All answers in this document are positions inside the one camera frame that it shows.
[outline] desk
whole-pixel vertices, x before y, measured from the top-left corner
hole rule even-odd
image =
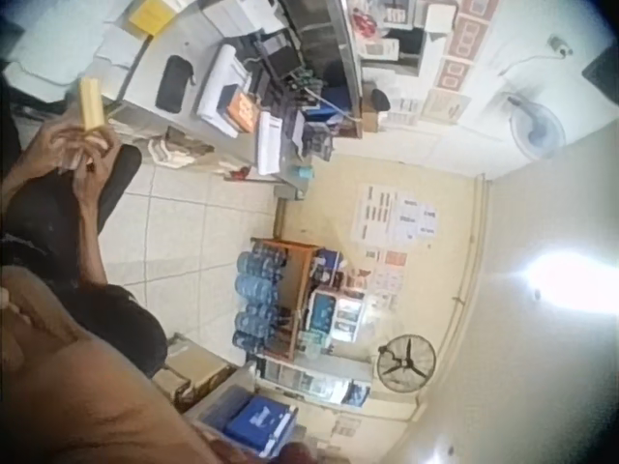
[[[146,111],[162,124],[213,145],[217,151],[257,166],[257,133],[240,133],[232,138],[196,116],[196,109],[210,70],[217,57],[224,37],[202,14],[196,3],[178,14],[170,24],[148,43],[141,58],[133,65],[133,74],[128,73],[124,92],[118,101],[134,109]],[[188,84],[179,114],[168,113],[155,106],[155,99],[167,59],[171,55],[185,58],[193,65],[193,84]],[[106,73],[101,76],[106,95],[113,96],[118,87],[118,75]],[[282,180],[301,193],[309,188],[309,181],[296,174],[297,166],[311,165],[311,160],[300,160],[291,140],[282,137],[280,173],[274,177]]]

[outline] hand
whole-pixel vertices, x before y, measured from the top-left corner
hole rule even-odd
[[[61,165],[68,150],[82,149],[84,129],[73,117],[63,116],[44,123],[15,168],[25,179],[43,177]]]
[[[111,128],[101,128],[97,133],[103,140],[97,141],[96,136],[91,136],[93,141],[89,146],[92,148],[96,144],[98,149],[87,151],[74,173],[74,194],[82,213],[97,211],[101,192],[114,168],[121,147],[118,136]]]

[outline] standing fan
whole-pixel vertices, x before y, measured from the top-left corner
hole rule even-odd
[[[434,374],[436,353],[422,336],[399,336],[378,348],[378,353],[378,378],[392,392],[416,392]]]
[[[559,119],[545,106],[511,95],[514,106],[510,125],[520,151],[531,160],[549,160],[565,145],[565,133]]]

